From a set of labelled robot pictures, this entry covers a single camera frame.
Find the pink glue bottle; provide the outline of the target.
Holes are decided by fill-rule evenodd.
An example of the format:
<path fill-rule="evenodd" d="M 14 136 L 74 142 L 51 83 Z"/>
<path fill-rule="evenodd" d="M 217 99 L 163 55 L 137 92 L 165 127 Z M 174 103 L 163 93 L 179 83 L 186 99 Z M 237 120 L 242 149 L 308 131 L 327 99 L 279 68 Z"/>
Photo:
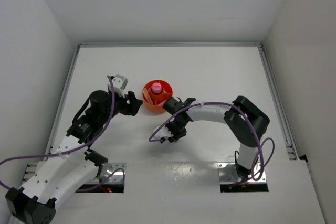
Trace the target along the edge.
<path fill-rule="evenodd" d="M 155 82 L 151 86 L 151 92 L 155 95 L 159 95 L 163 92 L 162 85 L 159 82 Z"/>

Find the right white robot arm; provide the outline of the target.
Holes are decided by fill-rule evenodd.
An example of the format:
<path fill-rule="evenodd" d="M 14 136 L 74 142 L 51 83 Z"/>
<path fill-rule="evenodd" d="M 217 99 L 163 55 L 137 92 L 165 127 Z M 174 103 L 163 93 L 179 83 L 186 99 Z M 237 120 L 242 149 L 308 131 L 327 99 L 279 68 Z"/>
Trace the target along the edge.
<path fill-rule="evenodd" d="M 160 142 L 173 143 L 187 134 L 189 122 L 209 121 L 226 124 L 240 142 L 238 156 L 235 158 L 237 175 L 247 180 L 252 173 L 255 157 L 261 147 L 261 137 L 270 123 L 269 117 L 250 100 L 238 96 L 231 105 L 210 102 L 201 105 L 195 98 L 184 102 L 169 98 L 163 109 L 174 119 L 167 123 L 155 137 Z"/>

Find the pink thin pencil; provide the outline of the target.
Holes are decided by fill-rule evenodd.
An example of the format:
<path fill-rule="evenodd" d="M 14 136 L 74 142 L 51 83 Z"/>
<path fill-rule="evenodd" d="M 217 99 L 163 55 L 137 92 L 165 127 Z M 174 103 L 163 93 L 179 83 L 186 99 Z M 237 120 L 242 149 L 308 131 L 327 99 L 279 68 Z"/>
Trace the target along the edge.
<path fill-rule="evenodd" d="M 143 95 L 146 98 L 146 100 L 148 101 L 149 104 L 153 105 L 153 100 L 150 96 L 150 93 L 148 91 L 143 91 Z"/>

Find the yellow beige stick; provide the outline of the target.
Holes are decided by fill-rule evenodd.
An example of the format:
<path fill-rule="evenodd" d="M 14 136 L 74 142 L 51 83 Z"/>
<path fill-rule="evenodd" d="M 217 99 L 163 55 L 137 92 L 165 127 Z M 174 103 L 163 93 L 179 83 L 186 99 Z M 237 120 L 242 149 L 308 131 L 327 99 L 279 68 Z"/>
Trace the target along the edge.
<path fill-rule="evenodd" d="M 149 93 L 147 90 L 143 90 L 143 96 L 146 98 L 146 100 L 148 101 L 148 103 L 152 104 L 152 100 L 149 96 Z"/>

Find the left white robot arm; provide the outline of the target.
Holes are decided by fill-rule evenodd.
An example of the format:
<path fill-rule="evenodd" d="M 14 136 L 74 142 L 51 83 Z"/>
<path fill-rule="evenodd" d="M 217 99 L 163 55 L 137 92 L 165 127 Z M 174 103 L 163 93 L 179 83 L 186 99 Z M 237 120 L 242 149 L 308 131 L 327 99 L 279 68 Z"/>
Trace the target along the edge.
<path fill-rule="evenodd" d="M 40 169 L 6 193 L 11 214 L 22 223 L 50 223 L 57 208 L 83 184 L 95 177 L 105 178 L 108 159 L 91 146 L 114 116 L 135 116 L 142 104 L 132 91 L 92 92 Z"/>

